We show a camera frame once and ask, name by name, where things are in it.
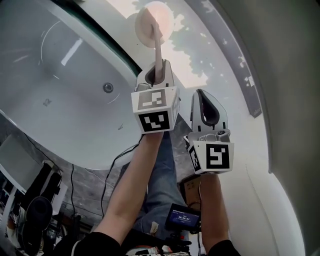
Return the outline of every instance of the white bathtub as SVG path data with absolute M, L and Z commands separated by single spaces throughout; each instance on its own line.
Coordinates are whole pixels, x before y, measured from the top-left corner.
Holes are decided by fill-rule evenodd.
M 0 5 L 0 31 L 0 112 L 15 126 L 89 169 L 108 169 L 138 142 L 136 75 L 81 22 L 50 1 L 10 0 Z

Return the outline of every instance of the jeans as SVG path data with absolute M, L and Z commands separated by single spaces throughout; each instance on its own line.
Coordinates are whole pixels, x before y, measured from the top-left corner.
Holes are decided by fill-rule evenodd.
M 127 167 L 128 164 L 123 166 L 120 178 Z M 165 223 L 172 204 L 186 206 L 177 187 L 176 167 L 170 134 L 165 132 L 148 183 L 147 194 L 144 197 L 142 208 L 133 229 L 149 233 L 152 222 L 156 222 L 158 223 L 158 230 L 155 236 L 162 240 L 169 238 L 173 231 L 167 230 Z

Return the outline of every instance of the forearm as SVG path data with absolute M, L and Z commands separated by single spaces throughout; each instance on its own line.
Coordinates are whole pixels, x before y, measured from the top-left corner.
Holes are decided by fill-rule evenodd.
M 161 140 L 144 136 L 132 161 L 117 184 L 106 214 L 95 232 L 114 235 L 120 244 L 135 223 L 144 201 Z
M 229 223 L 218 175 L 201 176 L 201 232 L 205 251 L 228 239 Z

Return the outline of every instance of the small screen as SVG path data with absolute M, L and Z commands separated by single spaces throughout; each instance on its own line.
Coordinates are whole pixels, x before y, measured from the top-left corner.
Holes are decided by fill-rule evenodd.
M 178 210 L 173 210 L 169 220 L 179 225 L 185 225 L 189 227 L 196 226 L 199 216 L 191 213 L 186 213 Z

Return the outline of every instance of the drain plug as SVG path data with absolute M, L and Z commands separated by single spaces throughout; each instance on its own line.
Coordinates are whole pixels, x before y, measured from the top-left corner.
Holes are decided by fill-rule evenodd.
M 113 90 L 114 90 L 114 86 L 109 83 L 109 82 L 106 82 L 104 85 L 103 85 L 103 90 L 105 93 L 109 94 L 109 93 L 112 93 Z

